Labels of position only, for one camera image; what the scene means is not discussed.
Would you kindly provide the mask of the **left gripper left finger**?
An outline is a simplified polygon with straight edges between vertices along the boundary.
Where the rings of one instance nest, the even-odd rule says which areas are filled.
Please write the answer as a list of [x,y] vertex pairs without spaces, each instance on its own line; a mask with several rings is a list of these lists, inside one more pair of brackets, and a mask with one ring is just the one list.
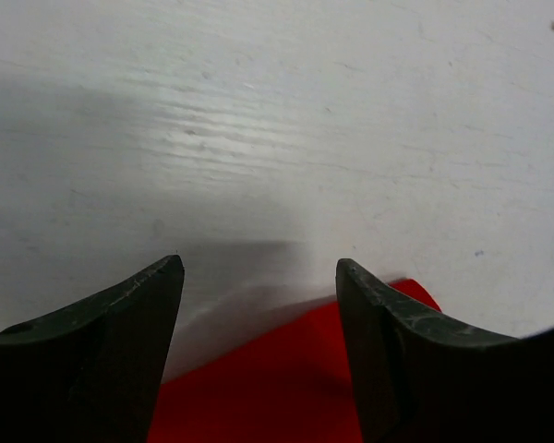
[[1,331],[0,442],[146,441],[183,284],[171,255]]

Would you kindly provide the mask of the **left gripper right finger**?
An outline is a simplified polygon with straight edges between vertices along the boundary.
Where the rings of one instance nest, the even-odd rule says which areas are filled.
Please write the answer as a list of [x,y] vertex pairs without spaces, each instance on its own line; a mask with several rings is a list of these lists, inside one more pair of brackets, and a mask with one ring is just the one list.
[[554,328],[471,326],[349,258],[336,295],[366,442],[554,442]]

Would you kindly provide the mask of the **red t shirt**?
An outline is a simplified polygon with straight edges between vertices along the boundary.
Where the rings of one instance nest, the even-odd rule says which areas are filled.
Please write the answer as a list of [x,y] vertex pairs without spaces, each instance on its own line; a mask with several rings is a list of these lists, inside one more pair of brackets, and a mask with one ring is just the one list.
[[359,442],[332,301],[162,385],[150,442]]

